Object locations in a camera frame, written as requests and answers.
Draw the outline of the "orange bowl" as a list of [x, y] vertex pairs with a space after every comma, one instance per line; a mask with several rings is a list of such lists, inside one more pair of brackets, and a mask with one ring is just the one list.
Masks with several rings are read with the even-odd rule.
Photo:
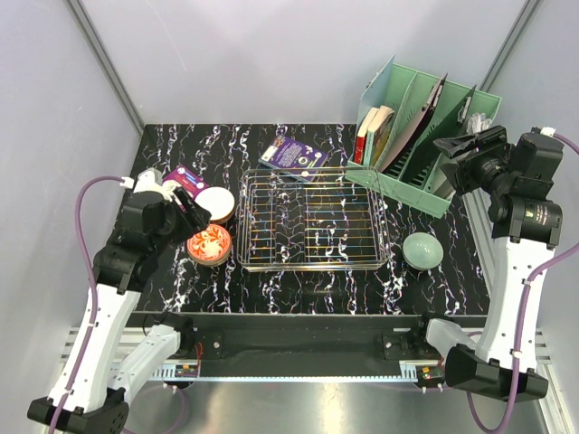
[[212, 217], [223, 217], [235, 208], [233, 194], [222, 187], [209, 187], [195, 198], [195, 202], [211, 213]]

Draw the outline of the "wire dish rack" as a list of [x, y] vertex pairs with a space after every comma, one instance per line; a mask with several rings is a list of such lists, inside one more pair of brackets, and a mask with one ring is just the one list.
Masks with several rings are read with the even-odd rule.
[[240, 187], [236, 258], [250, 272], [380, 269], [389, 257], [380, 179], [361, 166], [250, 169]]

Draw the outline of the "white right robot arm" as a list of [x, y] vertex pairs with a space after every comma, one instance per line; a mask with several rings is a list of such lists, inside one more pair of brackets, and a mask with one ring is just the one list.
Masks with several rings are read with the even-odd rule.
[[536, 373], [540, 267], [554, 258], [563, 223], [561, 207], [546, 196], [564, 146], [537, 128], [511, 145], [504, 127], [434, 145], [449, 160], [441, 169], [458, 195], [478, 189], [489, 195], [490, 238], [498, 251], [479, 340], [436, 318], [411, 335], [412, 350], [425, 359], [443, 356], [445, 380], [454, 389], [500, 401], [542, 399], [548, 381]]

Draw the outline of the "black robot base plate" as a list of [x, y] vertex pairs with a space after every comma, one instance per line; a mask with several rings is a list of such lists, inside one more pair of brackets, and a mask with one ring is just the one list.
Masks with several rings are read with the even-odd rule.
[[185, 342], [170, 360], [201, 361], [204, 380], [329, 378], [374, 381], [405, 376], [406, 364], [441, 364], [419, 337], [420, 316], [185, 313]]

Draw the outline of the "pale green upturned bowl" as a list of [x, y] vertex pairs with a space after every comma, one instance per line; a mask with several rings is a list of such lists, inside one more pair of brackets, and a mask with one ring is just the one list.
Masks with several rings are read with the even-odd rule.
[[430, 233], [415, 232], [403, 241], [403, 258], [414, 269], [436, 268], [443, 256], [441, 243]]

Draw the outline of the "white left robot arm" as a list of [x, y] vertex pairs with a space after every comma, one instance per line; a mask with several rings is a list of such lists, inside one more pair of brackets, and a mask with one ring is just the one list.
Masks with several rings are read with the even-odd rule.
[[64, 368], [45, 397], [33, 400], [27, 417], [49, 432], [120, 433], [130, 403], [154, 371], [171, 356], [196, 350], [192, 319], [164, 313], [119, 366], [113, 364], [120, 338], [164, 250], [204, 231], [210, 213], [182, 187], [168, 191], [155, 168], [136, 178], [120, 177], [128, 190], [115, 230], [91, 258], [88, 300]]

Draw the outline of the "red white floral bowl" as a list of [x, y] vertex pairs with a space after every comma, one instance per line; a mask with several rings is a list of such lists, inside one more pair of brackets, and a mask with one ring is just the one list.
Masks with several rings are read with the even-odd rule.
[[222, 226], [210, 224], [205, 231], [194, 235], [186, 242], [189, 256], [216, 258], [231, 254], [232, 237]]

